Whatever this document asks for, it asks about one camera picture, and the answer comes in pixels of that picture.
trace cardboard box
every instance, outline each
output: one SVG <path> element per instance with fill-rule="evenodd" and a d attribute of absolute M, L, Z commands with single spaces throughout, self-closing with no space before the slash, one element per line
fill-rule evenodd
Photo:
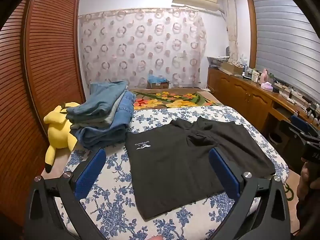
<path fill-rule="evenodd" d="M 147 83 L 147 89 L 168 89 L 169 82 L 160 82 L 160 83 Z"/>
<path fill-rule="evenodd" d="M 237 67 L 235 65 L 229 64 L 228 62 L 223 62 L 220 68 L 227 70 L 232 75 L 235 75 L 235 74 L 242 75 L 242 72 L 243 72 L 243 67 Z"/>

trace beige curtain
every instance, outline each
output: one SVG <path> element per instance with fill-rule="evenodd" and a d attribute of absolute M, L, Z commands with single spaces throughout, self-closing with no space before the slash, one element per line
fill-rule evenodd
<path fill-rule="evenodd" d="M 228 28 L 230 59 L 229 62 L 238 61 L 238 43 L 237 43 L 237 12 L 235 0 L 222 0 L 225 20 Z"/>
<path fill-rule="evenodd" d="M 148 75 L 175 87 L 199 86 L 206 32 L 199 12 L 175 8 L 106 11 L 80 17 L 85 80 L 127 80 L 145 88 Z"/>

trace metal bolt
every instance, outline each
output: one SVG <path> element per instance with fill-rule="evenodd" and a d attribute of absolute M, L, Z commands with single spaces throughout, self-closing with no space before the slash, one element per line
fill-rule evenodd
<path fill-rule="evenodd" d="M 277 182 L 281 181 L 281 178 L 280 178 L 278 175 L 274 176 L 273 178 L 274 178 L 274 180 L 277 181 Z"/>
<path fill-rule="evenodd" d="M 246 172 L 244 172 L 243 176 L 245 176 L 247 179 L 250 179 L 252 177 L 252 174 L 251 174 L 251 172 L 246 171 Z"/>
<path fill-rule="evenodd" d="M 38 181 L 40 181 L 41 180 L 41 176 L 36 176 L 35 177 L 35 182 L 38 182 Z"/>
<path fill-rule="evenodd" d="M 70 178 L 71 174 L 72 174 L 71 171 L 66 171 L 65 173 L 63 173 L 63 177 L 66 179 Z"/>

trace brown floral blanket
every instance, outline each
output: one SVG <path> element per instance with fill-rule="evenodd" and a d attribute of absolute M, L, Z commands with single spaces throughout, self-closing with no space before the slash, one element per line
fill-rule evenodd
<path fill-rule="evenodd" d="M 132 89 L 131 92 L 137 95 L 135 110 L 222 105 L 211 93 L 196 88 Z"/>

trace black shirt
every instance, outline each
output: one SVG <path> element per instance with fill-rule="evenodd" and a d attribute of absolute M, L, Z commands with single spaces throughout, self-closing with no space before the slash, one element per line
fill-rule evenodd
<path fill-rule="evenodd" d="M 256 177 L 275 173 L 245 127 L 234 122 L 199 117 L 191 124 L 178 118 L 142 133 L 128 133 L 125 146 L 136 205 L 145 220 L 223 192 L 209 163 L 209 151 L 215 146 Z"/>

